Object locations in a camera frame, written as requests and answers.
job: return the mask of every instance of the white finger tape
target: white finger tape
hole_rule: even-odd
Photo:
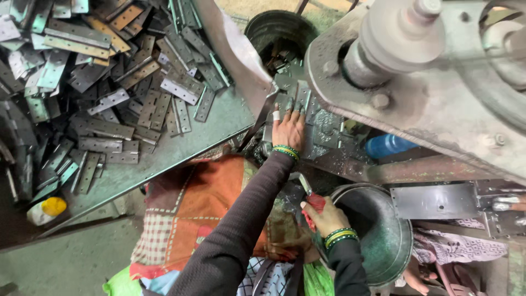
[[[280,120],[281,119],[279,117],[279,110],[272,112],[272,116],[274,117],[274,120]]]

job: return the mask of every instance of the bangle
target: bangle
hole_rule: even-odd
[[[276,145],[272,150],[288,154],[292,156],[296,161],[299,161],[299,152],[296,151],[294,148],[285,145]]]
[[[340,228],[334,230],[325,238],[325,248],[327,249],[327,251],[329,251],[330,249],[332,249],[332,246],[344,239],[354,239],[357,241],[359,240],[358,235],[354,229]]]

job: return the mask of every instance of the woman's right hand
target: woman's right hand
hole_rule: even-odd
[[[323,199],[325,206],[320,214],[308,202],[303,201],[300,204],[320,231],[321,237],[326,238],[334,230],[350,228],[349,220],[341,209],[334,206],[330,196],[325,196]]]

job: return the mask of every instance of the metal table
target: metal table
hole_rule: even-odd
[[[188,114],[192,116],[197,106],[187,107]],[[102,177],[94,179],[88,194],[72,195],[69,193],[69,186],[65,187],[63,193],[68,208],[64,218],[38,238],[49,236],[155,176],[248,130],[254,124],[254,116],[242,98],[235,94],[233,87],[230,87],[223,93],[218,93],[205,123],[197,122],[193,117],[190,121],[191,132],[173,138],[163,133],[153,154],[140,154],[139,164],[107,163]]]

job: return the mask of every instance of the plastic bottle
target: plastic bottle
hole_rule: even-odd
[[[27,219],[40,226],[53,220],[66,209],[66,202],[61,198],[48,198],[45,201],[35,204],[27,211]]]
[[[418,147],[418,145],[398,136],[386,134],[369,139],[365,143],[365,152],[373,159],[380,159],[415,147]]]

